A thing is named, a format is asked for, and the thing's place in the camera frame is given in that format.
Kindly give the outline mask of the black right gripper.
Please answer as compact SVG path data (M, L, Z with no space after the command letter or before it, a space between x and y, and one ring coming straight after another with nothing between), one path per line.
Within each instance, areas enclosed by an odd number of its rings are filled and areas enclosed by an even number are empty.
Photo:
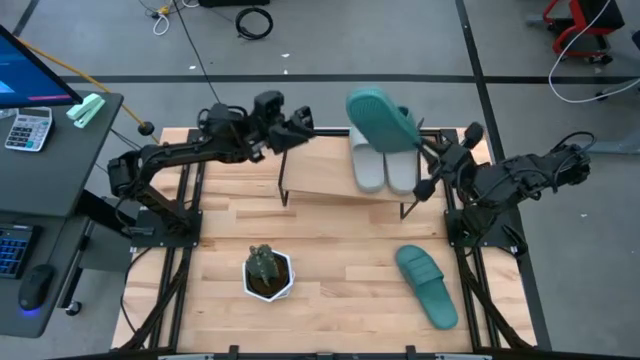
M418 151L428 163L431 178L416 183L413 190L416 199L427 201L435 192L436 184L443 180L457 189L460 199L465 202L465 192L471 189L478 171L478 164L471 150L482 140L483 135L483 127L473 122L466 128L462 143L449 141L440 144L431 138L422 137Z

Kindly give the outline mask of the green rubber slide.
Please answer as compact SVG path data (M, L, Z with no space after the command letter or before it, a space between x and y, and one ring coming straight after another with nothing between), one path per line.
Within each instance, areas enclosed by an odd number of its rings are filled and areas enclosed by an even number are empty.
M435 260L416 245L404 245L397 249L395 262L431 324L439 330L454 328L458 313Z
M416 150L421 136L411 110L397 105L380 88L360 88L346 98L351 124L382 153Z

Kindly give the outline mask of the mint green stapler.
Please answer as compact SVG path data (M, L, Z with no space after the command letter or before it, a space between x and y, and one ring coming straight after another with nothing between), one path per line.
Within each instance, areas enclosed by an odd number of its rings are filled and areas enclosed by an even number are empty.
M83 99L81 104L72 106L66 112L66 117L73 121L75 127L84 129L105 103L106 101L100 95L91 93Z

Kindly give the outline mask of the green cactus plant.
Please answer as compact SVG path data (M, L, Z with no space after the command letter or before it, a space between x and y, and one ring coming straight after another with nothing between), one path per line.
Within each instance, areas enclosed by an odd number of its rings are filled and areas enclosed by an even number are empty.
M267 244L249 247L249 257L245 261L246 270L254 278L262 280L266 287L270 281L279 277L275 255Z

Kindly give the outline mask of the black power strip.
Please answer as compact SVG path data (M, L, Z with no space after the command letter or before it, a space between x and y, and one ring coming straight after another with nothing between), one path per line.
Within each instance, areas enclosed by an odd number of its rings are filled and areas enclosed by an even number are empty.
M206 8L227 7L227 6L265 6L271 0L197 0L200 6Z

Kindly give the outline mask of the wooden shelf with black legs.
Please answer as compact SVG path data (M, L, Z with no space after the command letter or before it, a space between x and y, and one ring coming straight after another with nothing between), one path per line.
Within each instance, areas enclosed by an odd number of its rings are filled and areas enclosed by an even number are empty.
M291 193L326 195L349 200L390 202L400 205L404 220L419 204L413 194L397 195L384 187L364 193L355 183L348 127L318 127L307 144L282 154L277 187L283 207Z

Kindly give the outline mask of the black computer mouse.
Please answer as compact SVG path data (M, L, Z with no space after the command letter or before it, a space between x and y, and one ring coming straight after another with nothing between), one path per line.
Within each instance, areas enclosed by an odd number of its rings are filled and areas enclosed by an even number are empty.
M44 304L54 275L55 268L49 264L37 265L25 274L18 291L22 310L36 310Z

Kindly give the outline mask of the black desk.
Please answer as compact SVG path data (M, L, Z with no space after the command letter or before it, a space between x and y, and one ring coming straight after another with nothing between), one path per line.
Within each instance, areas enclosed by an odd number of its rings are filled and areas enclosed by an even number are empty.
M0 336L40 337L57 307L86 229L100 217L99 197L85 185L122 106L123 96L105 93L105 105L84 128L53 108L55 129L40 152L6 149L11 121L0 122L0 223L38 225L41 233L19 279L0 278ZM44 304L24 311L18 291L25 274L40 264L55 268Z

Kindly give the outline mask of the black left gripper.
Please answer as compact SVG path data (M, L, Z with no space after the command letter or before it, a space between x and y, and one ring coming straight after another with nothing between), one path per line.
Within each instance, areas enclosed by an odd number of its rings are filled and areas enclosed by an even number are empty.
M263 160L264 147L274 153L282 153L315 136L313 116L308 106L302 106L292 113L291 130L284 127L283 105L284 95L277 90L265 91L254 98L253 110L249 115L250 132L245 137L249 161Z

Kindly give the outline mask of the grey calculator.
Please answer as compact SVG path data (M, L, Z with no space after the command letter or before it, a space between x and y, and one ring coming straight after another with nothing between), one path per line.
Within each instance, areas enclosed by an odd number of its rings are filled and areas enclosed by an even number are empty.
M40 152L54 129L55 122L50 108L18 109L4 147L14 151Z

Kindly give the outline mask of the black aluminium table frame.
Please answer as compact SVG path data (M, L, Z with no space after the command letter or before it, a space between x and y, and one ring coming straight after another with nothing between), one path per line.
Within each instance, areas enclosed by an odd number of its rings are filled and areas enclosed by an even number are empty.
M348 181L346 129L326 128L291 154L257 164L209 163L203 174L201 239L184 295L161 322L160 342L184 353L240 358L365 360L421 353L467 352L488 344L482 310L466 311L453 248L447 241L443 190L410 210L389 192L365 196ZM291 293L265 302L245 293L241 268L253 245L287 254ZM423 248L443 272L459 315L435 328L399 272L396 250Z

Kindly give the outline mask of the black keyboard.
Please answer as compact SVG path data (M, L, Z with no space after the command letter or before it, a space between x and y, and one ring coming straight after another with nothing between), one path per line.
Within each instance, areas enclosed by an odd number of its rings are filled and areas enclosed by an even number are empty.
M0 223L0 278L21 277L40 233L38 225Z

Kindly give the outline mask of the white faceted plant pot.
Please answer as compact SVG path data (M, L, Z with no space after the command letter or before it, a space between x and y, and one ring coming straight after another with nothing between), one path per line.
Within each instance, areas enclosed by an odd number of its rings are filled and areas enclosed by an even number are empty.
M286 298L290 295L294 280L295 272L293 270L291 258L278 251L272 249L276 264L279 270L279 277L270 281L270 286L266 287L261 279L252 277L246 270L245 262L243 263L243 285L244 291L253 297L265 302L274 302Z

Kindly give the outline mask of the computer monitor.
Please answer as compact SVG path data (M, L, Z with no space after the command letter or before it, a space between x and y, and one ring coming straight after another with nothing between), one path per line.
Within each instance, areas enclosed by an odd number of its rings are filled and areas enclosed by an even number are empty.
M0 109L77 105L82 101L82 96L0 25Z

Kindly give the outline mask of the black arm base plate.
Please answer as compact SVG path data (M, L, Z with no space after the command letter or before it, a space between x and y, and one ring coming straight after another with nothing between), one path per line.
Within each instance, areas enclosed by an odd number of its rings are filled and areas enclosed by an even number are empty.
M445 213L449 242L454 247L505 247L516 252L527 247L507 214L469 207Z
M140 210L136 224L130 228L134 247L196 247L200 240L203 213L189 211L187 224L163 219L150 210Z

